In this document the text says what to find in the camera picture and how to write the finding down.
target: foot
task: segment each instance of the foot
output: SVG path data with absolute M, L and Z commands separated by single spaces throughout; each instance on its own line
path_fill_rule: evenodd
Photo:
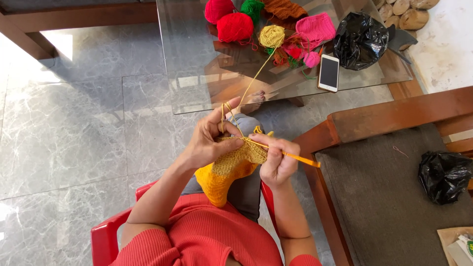
M 254 111 L 258 110 L 260 108 L 261 104 L 263 104 L 263 101 L 264 101 L 264 91 L 260 90 L 258 92 L 252 93 L 252 94 L 248 95 L 248 97 L 250 98 L 250 100 L 248 101 L 247 104 L 242 105 L 242 106 L 238 106 L 237 108 L 232 110 L 233 115 L 236 115 L 236 114 L 239 114 L 239 113 L 247 115 L 251 112 L 254 112 Z M 225 115 L 225 117 L 227 119 L 229 119 L 230 117 L 232 117 L 232 114 L 230 112 L 228 112 Z

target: mustard crochet fabric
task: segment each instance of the mustard crochet fabric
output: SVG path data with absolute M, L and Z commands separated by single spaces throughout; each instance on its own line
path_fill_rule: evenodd
M 230 137 L 217 138 L 216 142 Z M 209 198 L 210 202 L 223 207 L 227 203 L 227 193 L 230 185 L 236 179 L 251 175 L 259 164 L 266 161 L 268 152 L 245 137 L 243 146 L 235 151 L 220 156 L 215 162 L 199 168 L 195 172 L 197 182 Z

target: glass tabletop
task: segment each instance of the glass tabletop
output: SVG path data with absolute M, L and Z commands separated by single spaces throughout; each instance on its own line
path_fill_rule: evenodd
M 242 96 L 269 55 L 263 47 L 253 51 L 250 44 L 225 43 L 217 39 L 217 29 L 204 17 L 208 0 L 157 0 L 166 72 L 174 114 L 210 110 L 234 97 Z M 308 14 L 327 12 L 335 28 L 351 11 L 380 15 L 372 0 L 292 0 Z M 233 0 L 240 10 L 243 0 Z M 267 23 L 261 18 L 253 39 Z M 326 45 L 331 55 L 330 44 Z M 317 88 L 316 68 L 304 70 L 274 66 L 268 62 L 247 95 L 263 90 L 265 101 L 327 93 Z M 353 71 L 340 67 L 339 90 L 355 89 L 411 80 L 405 63 L 387 50 L 372 66 Z M 243 103 L 257 97 L 245 97 Z

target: black plastic bag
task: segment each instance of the black plastic bag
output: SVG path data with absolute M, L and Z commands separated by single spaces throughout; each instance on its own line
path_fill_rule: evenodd
M 333 54 L 346 69 L 362 70 L 384 54 L 389 39 L 385 26 L 363 12 L 350 12 L 338 25 Z
M 454 152 L 428 151 L 419 164 L 419 181 L 433 203 L 458 200 L 472 178 L 473 160 Z

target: gray pants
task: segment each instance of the gray pants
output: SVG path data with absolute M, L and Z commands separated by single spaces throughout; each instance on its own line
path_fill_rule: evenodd
M 233 124 L 238 124 L 243 136 L 253 133 L 257 125 L 263 130 L 261 123 L 256 118 L 244 114 L 236 114 Z M 260 216 L 260 167 L 258 166 L 253 174 L 233 181 L 228 190 L 227 200 L 246 218 L 258 222 Z M 181 195 L 204 193 L 201 186 L 197 183 L 195 175 L 189 180 L 189 183 L 182 191 Z

